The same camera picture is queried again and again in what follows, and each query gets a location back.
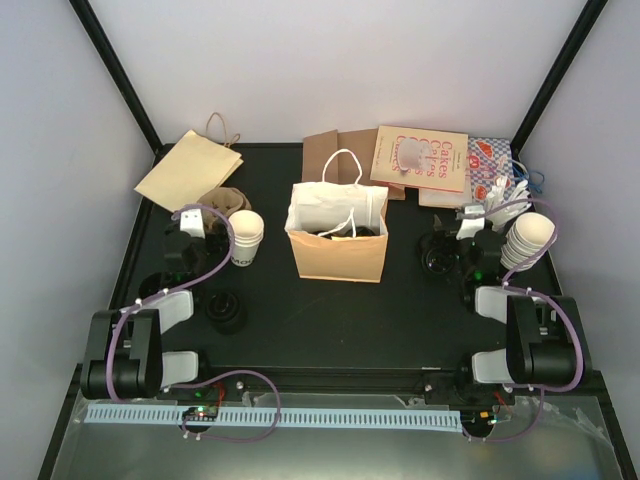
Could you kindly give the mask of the stack of plain paper cups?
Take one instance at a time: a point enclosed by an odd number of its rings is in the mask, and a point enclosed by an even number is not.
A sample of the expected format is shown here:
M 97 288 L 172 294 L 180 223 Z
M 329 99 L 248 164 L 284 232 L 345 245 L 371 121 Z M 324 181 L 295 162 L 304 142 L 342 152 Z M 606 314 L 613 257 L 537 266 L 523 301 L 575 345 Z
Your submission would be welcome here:
M 501 265 L 517 272 L 530 269 L 540 258 L 543 247 L 555 241 L 555 224 L 548 217 L 527 212 L 520 215 L 506 235 L 501 249 Z

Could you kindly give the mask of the stack of pulp cup carriers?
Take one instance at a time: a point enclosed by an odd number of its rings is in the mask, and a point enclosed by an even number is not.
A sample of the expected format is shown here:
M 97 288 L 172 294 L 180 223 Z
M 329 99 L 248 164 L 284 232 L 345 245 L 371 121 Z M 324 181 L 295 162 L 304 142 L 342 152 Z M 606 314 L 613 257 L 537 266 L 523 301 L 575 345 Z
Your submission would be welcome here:
M 225 217 L 236 211 L 252 209 L 246 195 L 234 187 L 216 187 L 201 196 L 196 203 L 214 208 Z

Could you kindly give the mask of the stack of white paper cups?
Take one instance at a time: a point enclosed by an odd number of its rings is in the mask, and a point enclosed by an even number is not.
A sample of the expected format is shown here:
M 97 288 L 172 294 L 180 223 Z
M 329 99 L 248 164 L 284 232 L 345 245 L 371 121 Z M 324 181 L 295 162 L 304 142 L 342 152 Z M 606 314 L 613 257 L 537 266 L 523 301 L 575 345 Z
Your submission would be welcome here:
M 251 210 L 239 210 L 229 217 L 234 232 L 231 261 L 238 267 L 251 265 L 264 237 L 264 220 Z

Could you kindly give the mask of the black cup lid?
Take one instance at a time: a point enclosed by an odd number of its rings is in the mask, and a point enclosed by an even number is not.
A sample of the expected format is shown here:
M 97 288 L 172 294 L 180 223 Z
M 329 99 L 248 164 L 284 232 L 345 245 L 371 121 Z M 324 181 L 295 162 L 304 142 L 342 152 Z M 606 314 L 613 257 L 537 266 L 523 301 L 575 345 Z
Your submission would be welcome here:
M 374 237 L 374 236 L 377 236 L 377 233 L 368 227 L 362 226 L 356 229 L 356 236 L 357 237 Z

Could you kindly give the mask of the orange paper bag white handles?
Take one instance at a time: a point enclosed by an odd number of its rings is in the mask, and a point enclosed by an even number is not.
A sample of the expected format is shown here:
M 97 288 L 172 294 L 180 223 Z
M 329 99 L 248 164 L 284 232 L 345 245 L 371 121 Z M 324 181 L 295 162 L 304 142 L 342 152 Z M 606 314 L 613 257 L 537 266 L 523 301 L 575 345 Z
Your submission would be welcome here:
M 349 155 L 357 167 L 348 184 L 326 180 L 339 155 Z M 303 279 L 378 283 L 381 281 L 389 232 L 385 215 L 388 189 L 361 183 L 362 165 L 349 149 L 339 149 L 326 161 L 321 179 L 292 187 L 284 225 L 298 274 Z M 357 237 L 358 227 L 374 237 Z

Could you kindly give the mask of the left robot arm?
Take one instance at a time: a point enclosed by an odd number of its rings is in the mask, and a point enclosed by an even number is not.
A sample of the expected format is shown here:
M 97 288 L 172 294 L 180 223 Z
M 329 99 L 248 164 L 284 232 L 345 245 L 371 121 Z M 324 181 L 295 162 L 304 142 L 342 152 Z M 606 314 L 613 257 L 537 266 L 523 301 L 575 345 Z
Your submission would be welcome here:
M 140 285 L 141 302 L 131 307 L 96 312 L 90 324 L 80 376 L 80 388 L 88 399 L 151 398 L 161 389 L 161 335 L 159 302 L 177 300 L 208 274 L 211 252 L 229 253 L 228 228 L 218 226 L 203 238 L 174 230 L 165 235 L 165 270 Z

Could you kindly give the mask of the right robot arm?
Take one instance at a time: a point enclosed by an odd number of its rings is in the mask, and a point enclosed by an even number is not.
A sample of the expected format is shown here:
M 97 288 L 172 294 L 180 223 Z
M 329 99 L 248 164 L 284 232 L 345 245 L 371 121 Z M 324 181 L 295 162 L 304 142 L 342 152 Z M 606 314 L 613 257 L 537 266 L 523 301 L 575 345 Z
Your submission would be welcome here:
M 565 392 L 589 381 L 593 365 L 576 301 L 504 283 L 504 237 L 489 226 L 465 238 L 460 230 L 459 222 L 444 226 L 435 220 L 421 264 L 433 274 L 458 273 L 468 310 L 504 324 L 506 340 L 501 349 L 462 359 L 454 379 L 457 396 L 476 403 L 493 384 Z

